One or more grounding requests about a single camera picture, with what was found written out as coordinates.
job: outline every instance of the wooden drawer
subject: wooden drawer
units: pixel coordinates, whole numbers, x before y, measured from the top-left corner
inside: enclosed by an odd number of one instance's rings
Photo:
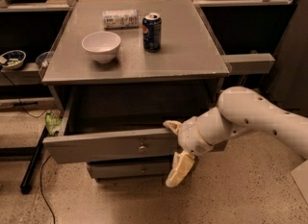
[[[204,86],[193,83],[78,86],[59,135],[43,143],[57,163],[173,155],[177,137],[163,122],[185,120],[205,109]]]
[[[172,157],[149,160],[89,163],[87,170],[94,179],[168,174]]]

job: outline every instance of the yellow object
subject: yellow object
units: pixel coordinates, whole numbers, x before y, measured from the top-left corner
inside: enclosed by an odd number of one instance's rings
[[[183,151],[181,154],[174,153],[173,166],[167,180],[167,187],[177,187],[191,171],[194,165],[194,155]]]
[[[47,113],[45,123],[49,136],[55,136],[61,129],[62,120],[52,113]]]

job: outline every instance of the open drawer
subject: open drawer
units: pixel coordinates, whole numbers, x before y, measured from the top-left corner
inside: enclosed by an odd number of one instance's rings
[[[43,143],[57,163],[173,155],[177,137],[163,122],[204,113],[206,99],[200,81],[74,87],[59,135]]]

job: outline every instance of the white container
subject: white container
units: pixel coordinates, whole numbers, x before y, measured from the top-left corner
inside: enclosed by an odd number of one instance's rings
[[[119,51],[121,38],[112,32],[96,32],[86,36],[82,45],[90,57],[100,63],[114,59]]]
[[[139,25],[137,10],[104,11],[102,17],[105,29],[138,28]]]

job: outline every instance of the white bowl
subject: white bowl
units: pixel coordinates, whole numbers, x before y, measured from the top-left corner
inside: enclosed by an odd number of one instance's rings
[[[86,36],[82,45],[93,60],[107,63],[114,59],[118,53],[121,38],[112,32],[96,32]]]
[[[22,66],[25,61],[26,53],[20,50],[8,51],[1,55],[2,60],[5,59],[5,62],[1,62],[3,68],[7,69],[17,69]]]

